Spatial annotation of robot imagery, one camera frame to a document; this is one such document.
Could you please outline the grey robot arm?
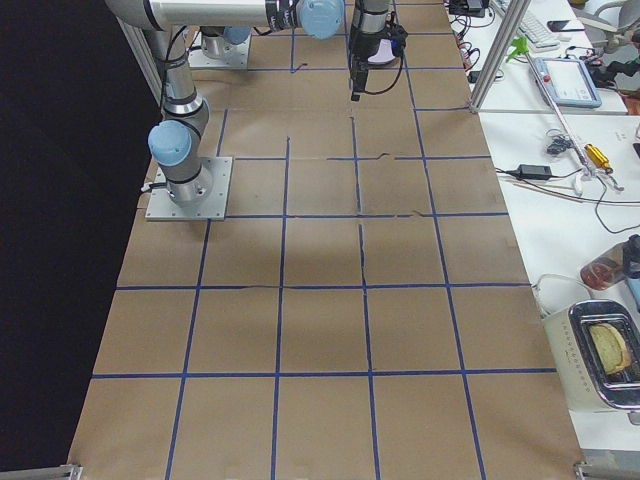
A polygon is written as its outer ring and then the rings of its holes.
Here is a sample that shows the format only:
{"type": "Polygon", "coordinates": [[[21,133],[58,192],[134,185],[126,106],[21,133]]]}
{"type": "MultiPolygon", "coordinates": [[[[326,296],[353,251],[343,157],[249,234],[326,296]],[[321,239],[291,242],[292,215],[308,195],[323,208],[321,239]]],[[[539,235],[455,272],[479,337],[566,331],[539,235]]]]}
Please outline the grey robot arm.
{"type": "Polygon", "coordinates": [[[250,82],[238,71],[197,71],[190,58],[202,50],[213,62],[248,62],[245,44],[261,36],[302,34],[327,40],[347,36],[349,87],[354,101],[371,94],[371,58],[382,42],[405,58],[407,32],[387,1],[109,1],[107,7],[151,78],[159,100],[160,122],[147,137],[157,171],[143,186],[147,217],[154,220],[224,218],[234,156],[224,147],[237,141],[256,152],[267,139],[268,124],[226,119],[235,86],[250,82]]]}
{"type": "Polygon", "coordinates": [[[250,27],[201,26],[201,50],[211,59],[221,60],[251,35],[250,27]]]}

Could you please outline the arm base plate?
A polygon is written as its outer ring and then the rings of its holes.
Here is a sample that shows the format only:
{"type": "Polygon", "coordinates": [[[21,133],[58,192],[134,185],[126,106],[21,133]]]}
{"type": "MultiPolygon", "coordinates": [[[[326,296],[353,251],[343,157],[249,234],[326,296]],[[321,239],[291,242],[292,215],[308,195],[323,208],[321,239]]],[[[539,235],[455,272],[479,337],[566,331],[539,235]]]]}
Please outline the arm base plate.
{"type": "Polygon", "coordinates": [[[246,70],[249,63],[251,38],[234,45],[224,37],[199,34],[189,52],[192,70],[246,70]]]}
{"type": "Polygon", "coordinates": [[[149,192],[146,219],[150,221],[223,221],[226,217],[232,177],[233,157],[200,157],[199,175],[185,184],[166,180],[156,168],[155,183],[149,192]]]}

